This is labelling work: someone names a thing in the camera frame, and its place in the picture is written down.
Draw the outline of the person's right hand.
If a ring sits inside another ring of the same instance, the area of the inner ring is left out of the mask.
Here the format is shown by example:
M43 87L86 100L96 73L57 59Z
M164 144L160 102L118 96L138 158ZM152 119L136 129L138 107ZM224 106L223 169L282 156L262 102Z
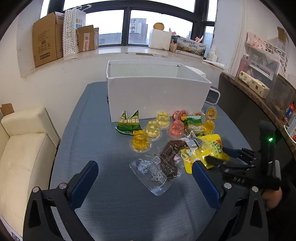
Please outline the person's right hand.
M261 197L264 202L265 209L268 211L279 205L282 199L282 190L281 188L279 188L277 191L266 190Z

